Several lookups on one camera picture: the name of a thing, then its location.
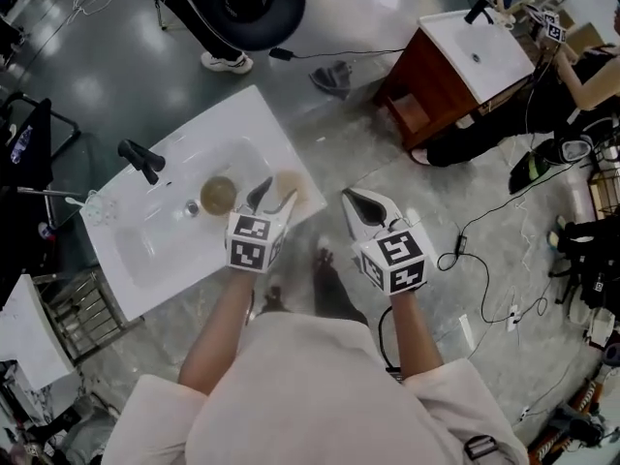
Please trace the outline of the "black chair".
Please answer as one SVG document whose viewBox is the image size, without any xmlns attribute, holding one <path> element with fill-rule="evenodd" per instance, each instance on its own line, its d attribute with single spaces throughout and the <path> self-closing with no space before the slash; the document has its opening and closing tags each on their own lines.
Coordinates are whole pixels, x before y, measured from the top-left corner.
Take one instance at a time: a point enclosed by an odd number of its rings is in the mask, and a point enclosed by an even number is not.
<svg viewBox="0 0 620 465">
<path fill-rule="evenodd" d="M 12 149 L 28 124 L 32 137 L 14 165 Z M 53 111 L 49 99 L 16 92 L 0 106 L 0 289 L 47 266 L 56 227 L 52 163 L 80 135 L 78 124 Z"/>
</svg>

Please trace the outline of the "white stone slab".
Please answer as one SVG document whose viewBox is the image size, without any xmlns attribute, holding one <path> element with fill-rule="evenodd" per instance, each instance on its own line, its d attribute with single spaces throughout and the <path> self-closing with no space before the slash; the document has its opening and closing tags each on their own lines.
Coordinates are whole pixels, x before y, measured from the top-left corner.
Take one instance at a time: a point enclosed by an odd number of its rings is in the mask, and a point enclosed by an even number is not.
<svg viewBox="0 0 620 465">
<path fill-rule="evenodd" d="M 22 274 L 0 311 L 0 361 L 14 360 L 38 390 L 74 372 L 32 278 Z"/>
</svg>

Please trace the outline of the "dark grey cloth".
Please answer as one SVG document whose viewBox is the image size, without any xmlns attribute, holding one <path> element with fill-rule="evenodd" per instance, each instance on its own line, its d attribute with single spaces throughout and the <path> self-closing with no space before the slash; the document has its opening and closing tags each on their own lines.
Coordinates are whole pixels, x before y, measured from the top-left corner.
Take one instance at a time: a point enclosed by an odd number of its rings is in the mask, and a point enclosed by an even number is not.
<svg viewBox="0 0 620 465">
<path fill-rule="evenodd" d="M 319 90 L 340 100 L 346 100 L 351 92 L 351 68 L 345 61 L 318 68 L 309 77 Z"/>
</svg>

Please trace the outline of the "person's right forearm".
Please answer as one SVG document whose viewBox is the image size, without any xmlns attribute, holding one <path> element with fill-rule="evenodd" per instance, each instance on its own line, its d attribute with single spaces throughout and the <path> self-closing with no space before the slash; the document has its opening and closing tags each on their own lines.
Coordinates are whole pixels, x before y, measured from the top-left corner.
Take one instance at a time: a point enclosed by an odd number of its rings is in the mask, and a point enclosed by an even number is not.
<svg viewBox="0 0 620 465">
<path fill-rule="evenodd" d="M 444 364 L 414 291 L 390 297 L 400 371 L 404 380 Z"/>
</svg>

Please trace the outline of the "wooden cabinet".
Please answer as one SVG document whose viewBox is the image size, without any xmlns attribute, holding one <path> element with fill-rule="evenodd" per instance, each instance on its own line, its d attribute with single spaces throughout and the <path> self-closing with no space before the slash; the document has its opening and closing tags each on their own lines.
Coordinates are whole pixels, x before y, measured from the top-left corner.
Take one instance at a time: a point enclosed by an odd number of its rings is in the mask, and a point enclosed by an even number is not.
<svg viewBox="0 0 620 465">
<path fill-rule="evenodd" d="M 527 78 L 480 105 L 442 52 L 418 29 L 374 102 L 388 110 L 399 129 L 402 147 L 411 151 L 462 117 L 505 102 Z"/>
</svg>

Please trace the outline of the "beige cleaning cloth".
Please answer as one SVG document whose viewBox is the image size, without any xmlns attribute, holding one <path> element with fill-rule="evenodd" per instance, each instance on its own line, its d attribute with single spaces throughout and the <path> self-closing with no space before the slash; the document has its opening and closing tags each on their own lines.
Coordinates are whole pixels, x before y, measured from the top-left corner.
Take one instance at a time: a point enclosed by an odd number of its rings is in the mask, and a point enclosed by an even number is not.
<svg viewBox="0 0 620 465">
<path fill-rule="evenodd" d="M 307 201 L 307 186 L 303 175 L 295 170 L 280 170 L 275 174 L 277 194 L 284 199 L 290 192 L 296 190 L 294 211 L 302 208 Z"/>
</svg>

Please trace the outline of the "plastic water bottle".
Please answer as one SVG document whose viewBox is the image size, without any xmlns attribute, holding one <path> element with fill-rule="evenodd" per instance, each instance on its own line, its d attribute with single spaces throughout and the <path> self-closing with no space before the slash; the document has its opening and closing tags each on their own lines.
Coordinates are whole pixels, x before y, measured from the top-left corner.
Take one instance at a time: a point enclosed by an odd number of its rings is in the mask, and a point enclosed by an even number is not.
<svg viewBox="0 0 620 465">
<path fill-rule="evenodd" d="M 11 161 L 14 165 L 17 165 L 20 162 L 23 153 L 29 145 L 30 139 L 32 137 L 32 132 L 33 127 L 28 124 L 23 128 L 21 134 L 16 139 L 15 145 L 11 152 Z"/>
</svg>

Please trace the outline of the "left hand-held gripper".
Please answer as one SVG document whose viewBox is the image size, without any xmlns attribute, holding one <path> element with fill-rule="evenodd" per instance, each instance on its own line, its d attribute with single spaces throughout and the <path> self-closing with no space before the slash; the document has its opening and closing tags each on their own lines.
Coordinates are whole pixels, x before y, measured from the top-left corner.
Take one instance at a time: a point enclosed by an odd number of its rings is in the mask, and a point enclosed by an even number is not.
<svg viewBox="0 0 620 465">
<path fill-rule="evenodd" d="M 252 213 L 271 187 L 273 177 L 251 190 L 246 205 L 229 214 L 225 249 L 227 265 L 256 273 L 267 273 L 278 258 L 288 230 L 288 223 L 298 198 L 290 191 L 272 210 Z"/>
</svg>

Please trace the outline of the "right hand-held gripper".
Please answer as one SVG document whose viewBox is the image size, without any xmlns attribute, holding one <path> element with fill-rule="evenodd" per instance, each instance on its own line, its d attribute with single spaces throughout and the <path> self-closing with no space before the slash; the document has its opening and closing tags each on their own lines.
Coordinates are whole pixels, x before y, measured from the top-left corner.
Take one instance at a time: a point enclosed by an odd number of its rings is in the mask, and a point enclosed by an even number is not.
<svg viewBox="0 0 620 465">
<path fill-rule="evenodd" d="M 360 271 L 373 286 L 392 296 L 426 282 L 427 255 L 411 223 L 398 219 L 401 213 L 391 199 L 370 190 L 347 188 L 342 191 L 342 205 Z"/>
</svg>

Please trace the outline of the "person's white shirt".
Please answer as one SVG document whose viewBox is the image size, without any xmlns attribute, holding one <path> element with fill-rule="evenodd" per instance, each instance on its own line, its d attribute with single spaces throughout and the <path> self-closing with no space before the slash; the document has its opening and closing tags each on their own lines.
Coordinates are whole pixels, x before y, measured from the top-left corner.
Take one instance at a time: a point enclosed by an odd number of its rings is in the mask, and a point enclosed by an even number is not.
<svg viewBox="0 0 620 465">
<path fill-rule="evenodd" d="M 528 465 L 469 360 L 397 382 L 365 325 L 269 313 L 209 394 L 140 377 L 102 465 L 471 465 L 487 436 L 483 463 Z"/>
</svg>

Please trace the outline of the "person's black trousers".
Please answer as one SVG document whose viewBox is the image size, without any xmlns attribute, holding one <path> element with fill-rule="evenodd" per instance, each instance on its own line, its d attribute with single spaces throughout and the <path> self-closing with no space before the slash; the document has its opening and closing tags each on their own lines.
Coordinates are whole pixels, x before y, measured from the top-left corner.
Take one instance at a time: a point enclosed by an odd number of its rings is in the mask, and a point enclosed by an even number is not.
<svg viewBox="0 0 620 465">
<path fill-rule="evenodd" d="M 353 305 L 333 267 L 333 254 L 320 248 L 313 262 L 315 314 L 321 318 L 348 320 L 368 326 L 366 317 Z"/>
</svg>

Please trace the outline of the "metal rack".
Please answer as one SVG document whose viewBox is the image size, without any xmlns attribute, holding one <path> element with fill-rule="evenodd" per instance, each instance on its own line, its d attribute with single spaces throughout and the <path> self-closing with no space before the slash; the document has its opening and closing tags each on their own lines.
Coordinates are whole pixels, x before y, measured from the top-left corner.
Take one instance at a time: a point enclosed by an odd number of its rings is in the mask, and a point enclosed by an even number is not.
<svg viewBox="0 0 620 465">
<path fill-rule="evenodd" d="M 36 276 L 33 284 L 52 330 L 74 366 L 143 322 L 142 317 L 125 318 L 98 265 L 79 272 Z"/>
</svg>

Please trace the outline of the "person's left forearm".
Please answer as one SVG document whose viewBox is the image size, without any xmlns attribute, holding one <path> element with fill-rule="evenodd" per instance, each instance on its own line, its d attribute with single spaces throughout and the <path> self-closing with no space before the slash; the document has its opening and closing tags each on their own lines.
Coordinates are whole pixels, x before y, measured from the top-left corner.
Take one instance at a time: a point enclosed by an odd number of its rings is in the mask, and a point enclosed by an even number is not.
<svg viewBox="0 0 620 465">
<path fill-rule="evenodd" d="M 209 395 L 231 368 L 258 275 L 232 269 L 197 340 L 186 356 L 178 382 Z"/>
</svg>

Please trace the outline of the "clear glass cup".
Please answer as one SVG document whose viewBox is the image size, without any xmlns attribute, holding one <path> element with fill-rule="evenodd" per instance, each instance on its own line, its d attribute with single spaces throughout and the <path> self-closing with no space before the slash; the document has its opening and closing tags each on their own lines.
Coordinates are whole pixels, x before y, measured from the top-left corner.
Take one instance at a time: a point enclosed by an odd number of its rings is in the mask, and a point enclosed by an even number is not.
<svg viewBox="0 0 620 465">
<path fill-rule="evenodd" d="M 90 190 L 81 214 L 93 226 L 109 225 L 117 218 L 117 202 L 110 196 Z"/>
</svg>

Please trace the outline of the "black faucet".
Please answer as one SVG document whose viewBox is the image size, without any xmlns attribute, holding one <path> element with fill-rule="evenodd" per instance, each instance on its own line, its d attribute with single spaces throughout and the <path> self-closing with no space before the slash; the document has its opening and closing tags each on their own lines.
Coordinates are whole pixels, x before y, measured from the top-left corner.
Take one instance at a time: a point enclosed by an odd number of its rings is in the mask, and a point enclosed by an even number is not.
<svg viewBox="0 0 620 465">
<path fill-rule="evenodd" d="M 157 173 L 166 166 L 166 160 L 163 156 L 157 155 L 129 139 L 124 139 L 118 143 L 117 153 L 121 158 L 127 160 L 136 171 L 140 171 L 151 186 L 157 184 L 159 181 Z"/>
<path fill-rule="evenodd" d="M 490 7 L 491 3 L 489 2 L 489 0 L 478 0 L 468 12 L 468 14 L 465 15 L 464 20 L 468 24 L 473 25 L 479 16 L 484 16 L 489 24 L 493 24 L 494 21 L 492 17 L 486 11 L 486 9 Z"/>
</svg>

